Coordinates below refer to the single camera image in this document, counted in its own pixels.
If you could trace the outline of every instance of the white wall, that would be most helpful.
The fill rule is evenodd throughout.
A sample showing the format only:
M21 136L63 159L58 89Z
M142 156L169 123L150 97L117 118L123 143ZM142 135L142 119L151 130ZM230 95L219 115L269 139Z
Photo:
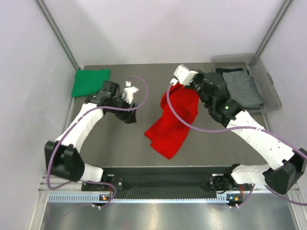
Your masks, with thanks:
M295 0L261 60L281 98L281 110L269 114L275 133L307 150L307 1ZM307 178L301 178L307 202Z
M56 138L74 69L33 0L1 1L0 225L24 230Z
M256 52L283 0L45 0L80 66Z

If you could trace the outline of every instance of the gray cloth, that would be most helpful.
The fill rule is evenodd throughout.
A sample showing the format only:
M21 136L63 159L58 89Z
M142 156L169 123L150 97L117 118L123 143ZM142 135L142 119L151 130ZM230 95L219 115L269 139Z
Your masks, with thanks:
M230 97L245 108L259 108L264 104L254 78L245 71L223 73L223 77L227 82Z

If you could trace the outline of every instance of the black cloth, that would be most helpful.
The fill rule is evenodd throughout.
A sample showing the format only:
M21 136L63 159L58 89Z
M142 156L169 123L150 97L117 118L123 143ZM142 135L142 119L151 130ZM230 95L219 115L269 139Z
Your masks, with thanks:
M230 73L230 72L237 72L237 71L243 71L242 68L237 68L237 69L223 69L223 68L217 68L215 69L215 71L221 75L223 75L223 73Z

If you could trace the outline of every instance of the gray work surface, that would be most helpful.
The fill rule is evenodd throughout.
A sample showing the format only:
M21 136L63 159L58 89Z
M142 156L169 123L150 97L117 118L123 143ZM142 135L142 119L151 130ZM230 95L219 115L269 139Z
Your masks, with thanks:
M245 165L266 164L265 160L245 141L232 132L210 134L190 130L188 137L177 154L168 160L150 147L151 141L144 132L162 115L160 101L166 92L173 73L179 64L145 64L86 66L85 69L110 69L110 80L124 87L125 80L138 75L148 85L148 99L137 110L137 123L125 124L114 114L106 114L93 128L85 140L81 156L85 163L97 166L226 166L234 163ZM209 63L188 63L190 69L211 72ZM144 98L144 87L138 80L133 85L140 89L135 102ZM80 111L84 98L76 98L72 118ZM198 116L193 123L205 129L222 129L199 103ZM264 126L261 114L252 115Z
M240 209L222 204L111 204L100 211L78 206L48 204L41 230L298 229L289 204L272 194L253 194Z

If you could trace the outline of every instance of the floor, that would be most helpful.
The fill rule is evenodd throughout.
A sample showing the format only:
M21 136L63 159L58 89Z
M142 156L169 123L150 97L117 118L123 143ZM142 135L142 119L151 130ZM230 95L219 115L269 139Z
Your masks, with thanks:
M263 158L241 138L232 132L220 134L201 133L190 130L181 149L171 160L166 159L150 147L150 140L144 132L162 115L160 100L166 92L173 72L178 64L145 64L86 66L85 69L110 69L111 81L124 87L124 82L131 76L138 75L145 79L149 96L145 105L137 110L137 123L125 124L113 114L106 114L93 128L81 149L85 163L97 166L227 166L233 163L246 165L265 164ZM212 71L209 63L189 63L190 69ZM133 85L140 89L135 101L144 98L144 87L139 80ZM78 114L84 98L75 100L72 118ZM193 123L196 127L221 129L199 104L199 114ZM261 114L253 115L264 126Z

